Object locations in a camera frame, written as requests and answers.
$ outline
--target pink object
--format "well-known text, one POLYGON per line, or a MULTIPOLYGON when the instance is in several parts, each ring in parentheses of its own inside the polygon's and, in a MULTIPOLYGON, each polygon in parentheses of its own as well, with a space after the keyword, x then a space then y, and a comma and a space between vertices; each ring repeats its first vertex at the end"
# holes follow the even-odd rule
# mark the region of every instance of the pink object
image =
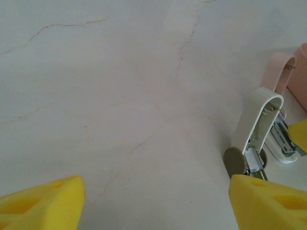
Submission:
POLYGON ((295 52, 296 69, 288 83, 288 89, 307 112, 307 43, 302 44, 295 52))
POLYGON ((283 94, 296 63, 293 55, 275 53, 265 68, 260 87, 283 94))

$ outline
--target white marble surface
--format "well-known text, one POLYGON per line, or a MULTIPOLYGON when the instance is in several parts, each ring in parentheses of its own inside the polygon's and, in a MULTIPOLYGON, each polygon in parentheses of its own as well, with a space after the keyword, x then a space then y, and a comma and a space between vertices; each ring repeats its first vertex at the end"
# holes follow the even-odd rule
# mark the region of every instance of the white marble surface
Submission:
MULTIPOLYGON (((0 195, 79 174, 79 229, 232 230, 224 150, 305 0, 11 1, 0 7, 0 195)), ((306 118, 289 92, 289 123, 306 118)), ((269 155, 307 190, 307 157, 269 155)))

